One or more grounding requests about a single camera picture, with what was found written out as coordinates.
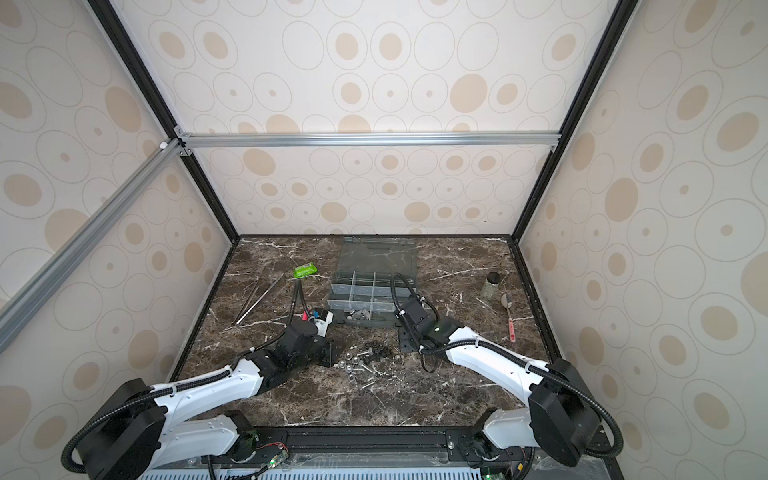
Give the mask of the silver wing nuts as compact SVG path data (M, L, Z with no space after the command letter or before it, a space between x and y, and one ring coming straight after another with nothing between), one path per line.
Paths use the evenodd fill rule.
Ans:
M356 310L351 314L353 320L357 321L370 321L371 312L368 310Z

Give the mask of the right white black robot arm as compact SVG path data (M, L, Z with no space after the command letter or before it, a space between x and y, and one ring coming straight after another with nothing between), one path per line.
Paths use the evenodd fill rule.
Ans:
M624 448L618 422L564 359L535 360L493 343L457 320L442 316L405 276L393 274L395 315L422 359L435 357L493 382L522 404L491 409L476 424L470 448L491 461L509 448L540 449L567 467L583 456L614 459Z

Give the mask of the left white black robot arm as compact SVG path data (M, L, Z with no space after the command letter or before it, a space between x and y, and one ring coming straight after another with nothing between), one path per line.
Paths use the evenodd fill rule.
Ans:
M331 364L333 319L327 309L305 310L218 370L171 383L124 382L65 444L62 467L91 479L137 479L158 466L242 449L255 431L240 412L204 413L273 390L310 365Z

